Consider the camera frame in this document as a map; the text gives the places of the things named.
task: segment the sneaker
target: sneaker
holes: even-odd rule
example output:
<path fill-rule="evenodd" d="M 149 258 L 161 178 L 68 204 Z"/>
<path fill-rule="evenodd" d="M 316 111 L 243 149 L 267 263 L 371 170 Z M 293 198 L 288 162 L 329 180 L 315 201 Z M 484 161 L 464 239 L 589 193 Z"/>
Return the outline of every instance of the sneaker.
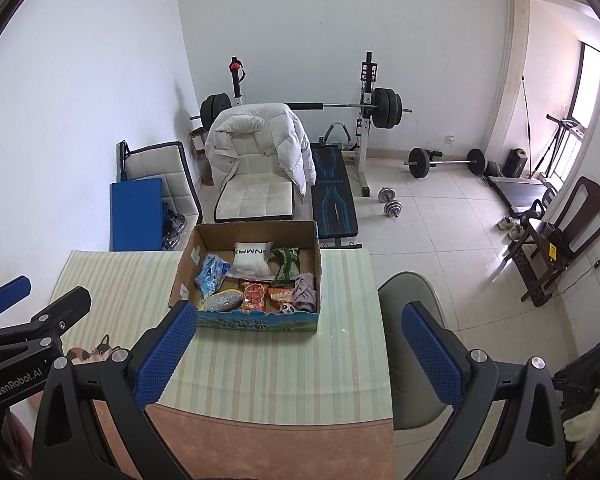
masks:
<path fill-rule="evenodd" d="M 515 224 L 516 223 L 513 221 L 513 218 L 511 218 L 510 216 L 503 216 L 500 220 L 498 220 L 498 223 L 496 225 L 501 231 L 508 231 Z"/>
<path fill-rule="evenodd" d="M 522 234 L 525 232 L 525 229 L 521 226 L 521 225 L 514 225 L 511 229 L 509 229 L 509 232 L 507 233 L 507 236 L 513 240 L 520 240 L 520 238 L 522 238 Z"/>

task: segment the cardboard box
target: cardboard box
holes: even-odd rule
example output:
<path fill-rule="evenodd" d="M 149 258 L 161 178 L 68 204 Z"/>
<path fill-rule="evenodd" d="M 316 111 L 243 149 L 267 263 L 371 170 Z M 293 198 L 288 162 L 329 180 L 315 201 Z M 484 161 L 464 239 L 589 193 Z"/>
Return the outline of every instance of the cardboard box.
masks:
<path fill-rule="evenodd" d="M 317 292 L 316 312 L 296 312 L 279 314 L 267 303 L 266 312 L 208 312 L 198 311 L 198 326 L 209 328 L 229 328 L 234 330 L 270 330 L 315 332 L 320 316 L 320 247 L 318 228 L 313 221 L 256 221 L 230 222 L 226 224 L 200 224 L 195 227 L 184 249 L 176 279 L 171 289 L 170 304 L 180 299 L 189 300 L 198 306 L 202 293 L 195 277 L 202 269 L 207 253 L 214 253 L 234 262 L 236 242 L 273 242 L 272 247 L 298 247 L 300 272 L 310 272 L 315 276 Z M 271 260 L 269 267 L 275 273 L 277 264 Z M 238 280 L 225 278 L 220 290 L 238 288 Z"/>

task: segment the table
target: table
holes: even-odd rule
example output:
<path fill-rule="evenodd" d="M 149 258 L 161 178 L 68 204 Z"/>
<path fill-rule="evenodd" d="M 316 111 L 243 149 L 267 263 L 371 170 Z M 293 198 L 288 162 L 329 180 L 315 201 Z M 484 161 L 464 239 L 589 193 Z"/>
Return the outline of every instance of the table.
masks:
<path fill-rule="evenodd" d="M 167 313 L 179 257 L 74 251 L 53 299 L 81 285 L 93 303 L 62 337 L 64 350 L 91 349 L 107 333 L 113 346 L 133 346 Z M 390 380 L 371 259 L 364 249 L 321 257 L 317 333 L 200 328 L 159 403 L 147 407 L 192 476 L 392 478 Z M 112 444 L 116 456 L 126 454 L 121 447 Z"/>

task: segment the red snack package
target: red snack package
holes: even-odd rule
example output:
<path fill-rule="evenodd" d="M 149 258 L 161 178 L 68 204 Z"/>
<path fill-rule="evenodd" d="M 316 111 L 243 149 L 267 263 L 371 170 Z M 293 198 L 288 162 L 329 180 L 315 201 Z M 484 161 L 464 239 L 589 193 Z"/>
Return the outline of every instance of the red snack package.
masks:
<path fill-rule="evenodd" d="M 277 311 L 281 311 L 286 304 L 291 304 L 294 290 L 292 288 L 270 288 L 269 297 Z"/>
<path fill-rule="evenodd" d="M 267 285 L 262 283 L 248 283 L 244 287 L 244 301 L 241 310 L 259 310 L 264 312 L 265 297 L 267 295 Z"/>

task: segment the white down jacket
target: white down jacket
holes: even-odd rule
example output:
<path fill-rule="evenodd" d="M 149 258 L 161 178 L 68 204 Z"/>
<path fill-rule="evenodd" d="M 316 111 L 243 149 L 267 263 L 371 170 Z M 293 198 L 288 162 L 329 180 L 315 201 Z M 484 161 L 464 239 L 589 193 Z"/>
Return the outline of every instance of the white down jacket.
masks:
<path fill-rule="evenodd" d="M 278 154 L 280 168 L 298 186 L 315 184 L 311 146 L 300 119 L 282 103 L 242 105 L 220 112 L 206 138 L 205 153 L 216 186 L 224 187 L 238 169 L 232 134 L 253 134 L 262 155 Z"/>

